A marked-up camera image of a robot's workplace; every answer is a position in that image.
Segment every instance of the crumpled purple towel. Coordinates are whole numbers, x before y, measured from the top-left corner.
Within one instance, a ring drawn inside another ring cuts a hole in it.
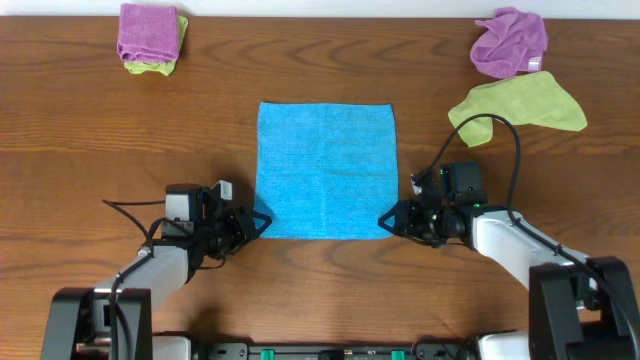
[[[471,61],[478,71],[498,79],[518,71],[540,71],[548,43],[540,16],[506,7],[496,10],[493,19],[476,20],[476,25],[487,28],[471,47]]]
[[[122,61],[178,60],[180,34],[174,6],[122,4],[118,55]]]

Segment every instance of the blue cloth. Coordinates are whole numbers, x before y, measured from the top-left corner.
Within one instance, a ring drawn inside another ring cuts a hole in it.
[[[398,201],[391,105],[262,103],[254,209],[263,238],[381,239]]]

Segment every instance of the lime green cloth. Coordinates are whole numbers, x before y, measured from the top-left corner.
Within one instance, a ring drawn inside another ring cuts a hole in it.
[[[532,124],[569,131],[587,126],[580,105],[546,71],[471,89],[467,98],[449,111],[449,120],[456,127],[482,113],[500,115],[513,125]],[[490,118],[473,120],[460,129],[460,137],[469,147],[488,142],[492,134]]]
[[[178,27],[180,30],[180,46],[182,47],[182,41],[184,40],[184,34],[187,32],[187,26],[189,20],[184,16],[178,16]],[[142,74],[145,71],[158,71],[169,76],[176,68],[175,61],[169,61],[167,63],[144,63],[137,61],[128,61],[124,63],[124,67],[132,74]]]

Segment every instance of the green connector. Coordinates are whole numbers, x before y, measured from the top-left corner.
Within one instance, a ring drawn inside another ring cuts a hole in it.
[[[391,360],[404,360],[404,351],[392,351],[391,352]]]
[[[260,354],[260,360],[274,360],[275,357],[276,355],[273,350],[262,350]]]

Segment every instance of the wood grain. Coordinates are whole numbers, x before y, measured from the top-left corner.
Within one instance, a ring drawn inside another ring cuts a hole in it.
[[[176,72],[133,76],[117,18],[0,19],[0,358],[39,356],[51,296],[92,286],[135,253],[138,230],[103,198],[153,200],[176,182],[234,181],[253,202],[261,101],[392,103],[400,195],[451,131],[448,110],[492,81],[469,61],[470,20],[192,18]],[[566,245],[614,255],[640,279],[640,23],[548,21],[544,68],[583,107],[578,133],[518,128],[516,205]],[[469,151],[493,200],[512,140]],[[145,223],[162,208],[137,209]],[[526,328],[527,292],[464,248],[260,240],[198,274],[154,330],[209,340],[403,342]]]

